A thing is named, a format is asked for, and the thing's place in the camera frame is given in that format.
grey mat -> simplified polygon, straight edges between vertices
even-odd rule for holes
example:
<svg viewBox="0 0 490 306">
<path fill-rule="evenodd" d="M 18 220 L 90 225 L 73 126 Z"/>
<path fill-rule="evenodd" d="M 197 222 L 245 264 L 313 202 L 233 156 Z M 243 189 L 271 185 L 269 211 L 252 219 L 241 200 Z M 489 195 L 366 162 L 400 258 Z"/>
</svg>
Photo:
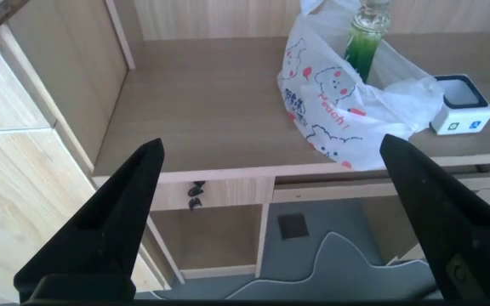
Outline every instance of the grey mat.
<svg viewBox="0 0 490 306">
<path fill-rule="evenodd" d="M 334 254 L 339 260 L 331 264 Z M 413 273 L 415 281 L 407 281 L 406 275 Z M 225 281 L 230 288 L 232 282 L 246 281 L 253 276 L 242 276 L 241 279 Z M 213 284 L 219 280 L 210 279 Z M 394 267 L 376 267 L 366 262 L 365 258 L 345 238 L 329 235 L 322 244 L 318 254 L 315 270 L 309 278 L 299 281 L 253 280 L 236 292 L 228 291 L 223 297 L 213 299 L 247 299 L 247 300 L 307 300 L 307 301 L 357 301 L 380 299 L 415 298 L 426 287 L 433 283 L 429 267 L 420 262 L 405 263 Z M 209 286 L 204 281 L 189 281 L 187 286 Z M 195 295 L 180 295 L 182 292 L 157 292 L 162 298 L 209 298 L 206 292 Z"/>
<path fill-rule="evenodd" d="M 283 241 L 277 216 L 303 213 L 309 237 Z M 299 281 L 308 277 L 316 251 L 327 232 L 335 231 L 356 244 L 369 263 L 380 264 L 379 251 L 368 229 L 360 200 L 273 204 L 266 229 L 262 279 Z M 171 291 L 156 292 L 169 299 L 222 299 L 248 284 L 254 277 L 240 275 L 189 280 L 174 284 Z M 236 299 L 371 300 L 414 297 L 435 284 L 430 269 L 412 263 L 395 269 L 372 268 L 347 241 L 332 236 L 319 254 L 316 273 L 301 284 L 255 282 Z M 154 298 L 138 293 L 136 298 Z"/>
</svg>

cabinet door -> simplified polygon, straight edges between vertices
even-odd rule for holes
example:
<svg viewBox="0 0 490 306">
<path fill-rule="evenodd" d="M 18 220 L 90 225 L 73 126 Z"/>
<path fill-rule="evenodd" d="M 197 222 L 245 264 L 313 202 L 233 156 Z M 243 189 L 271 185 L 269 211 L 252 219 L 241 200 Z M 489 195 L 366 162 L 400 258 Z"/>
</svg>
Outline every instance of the cabinet door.
<svg viewBox="0 0 490 306">
<path fill-rule="evenodd" d="M 490 189 L 477 193 L 490 204 Z M 424 258 L 404 207 L 397 197 L 365 199 L 363 211 L 384 264 Z"/>
</svg>

green bottle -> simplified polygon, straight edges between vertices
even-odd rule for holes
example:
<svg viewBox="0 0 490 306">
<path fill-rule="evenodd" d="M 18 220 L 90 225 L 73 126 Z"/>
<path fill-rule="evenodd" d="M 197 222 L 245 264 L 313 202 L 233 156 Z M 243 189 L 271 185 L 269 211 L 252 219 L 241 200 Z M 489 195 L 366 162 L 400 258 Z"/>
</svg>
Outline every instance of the green bottle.
<svg viewBox="0 0 490 306">
<path fill-rule="evenodd" d="M 345 60 L 366 82 L 379 42 L 390 27 L 390 0 L 366 0 L 353 18 Z"/>
</svg>

wall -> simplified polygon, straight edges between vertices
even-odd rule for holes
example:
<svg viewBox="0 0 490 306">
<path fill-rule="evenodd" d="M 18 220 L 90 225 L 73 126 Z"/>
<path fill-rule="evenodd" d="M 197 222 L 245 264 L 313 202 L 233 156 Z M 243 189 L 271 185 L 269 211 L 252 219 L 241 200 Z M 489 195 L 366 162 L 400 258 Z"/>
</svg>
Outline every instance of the wall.
<svg viewBox="0 0 490 306">
<path fill-rule="evenodd" d="M 284 37 L 299 0 L 135 0 L 145 40 Z M 392 0 L 393 33 L 490 31 L 490 0 Z"/>
</svg>

cabinet compartment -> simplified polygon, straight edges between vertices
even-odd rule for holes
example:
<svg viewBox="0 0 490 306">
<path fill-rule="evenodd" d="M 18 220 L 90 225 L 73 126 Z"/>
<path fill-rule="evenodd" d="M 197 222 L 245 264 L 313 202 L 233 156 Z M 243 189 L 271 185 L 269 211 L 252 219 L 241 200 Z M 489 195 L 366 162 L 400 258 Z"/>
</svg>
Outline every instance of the cabinet compartment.
<svg viewBox="0 0 490 306">
<path fill-rule="evenodd" d="M 261 211 L 261 205 L 246 205 L 151 212 L 151 230 L 158 231 L 178 278 L 253 274 Z"/>
</svg>

